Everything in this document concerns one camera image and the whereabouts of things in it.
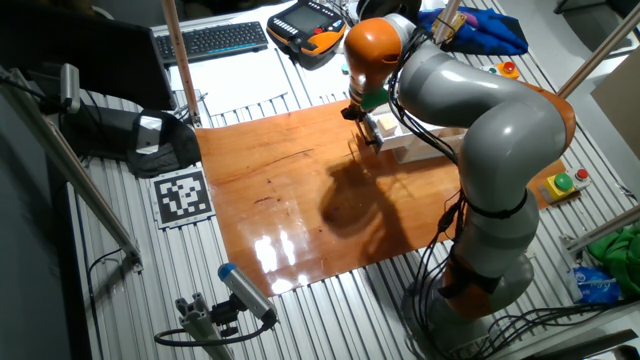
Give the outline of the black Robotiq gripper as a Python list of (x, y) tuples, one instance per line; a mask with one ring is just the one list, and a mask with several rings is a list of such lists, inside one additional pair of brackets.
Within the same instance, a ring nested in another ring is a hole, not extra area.
[(361, 121), (368, 113), (357, 103), (351, 102), (347, 107), (341, 110), (341, 115), (345, 120)]

